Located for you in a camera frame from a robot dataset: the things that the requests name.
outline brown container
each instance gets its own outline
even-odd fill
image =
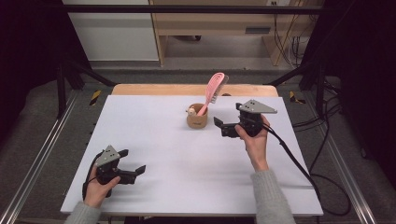
[[[198,111],[204,106],[203,104],[193,104],[190,105],[189,108],[194,107],[195,112],[198,114]],[[207,108],[205,110],[205,113],[202,116],[197,116],[197,115],[187,115],[187,124],[189,125],[190,128],[193,129],[202,129],[206,126],[207,124]]]

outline gray sweater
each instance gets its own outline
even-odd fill
[[[257,206],[257,223],[295,223],[288,202],[283,195],[273,171],[261,171],[251,175]],[[65,224],[95,224],[101,210],[78,203]]]

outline hand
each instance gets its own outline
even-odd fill
[[[91,182],[88,184],[87,195],[85,196],[84,203],[90,207],[100,208],[108,191],[116,187],[116,185],[120,182],[120,177],[116,176],[107,184],[101,185],[96,179],[96,169],[96,166],[92,167],[90,174]]]
[[[264,124],[270,126],[264,115],[262,115],[262,121]],[[256,136],[250,137],[239,124],[235,125],[235,130],[241,139],[245,141],[247,154],[250,157],[254,170],[256,172],[269,170],[266,157],[268,132],[262,129]]]

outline person's left hand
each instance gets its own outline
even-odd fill
[[[96,179],[96,169],[96,166],[92,167],[90,174],[90,180],[92,179],[92,181],[88,184],[87,195],[85,196],[84,203],[90,207],[100,208],[108,191],[120,182],[120,177],[116,176],[107,184],[101,185]]]

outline brush holder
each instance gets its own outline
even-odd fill
[[[189,109],[187,110],[187,124],[189,125],[190,128],[192,129],[203,129],[206,124],[207,124],[207,112],[208,109],[205,110],[204,114],[202,116],[196,115],[198,111],[204,106],[204,104],[193,104],[189,106]]]

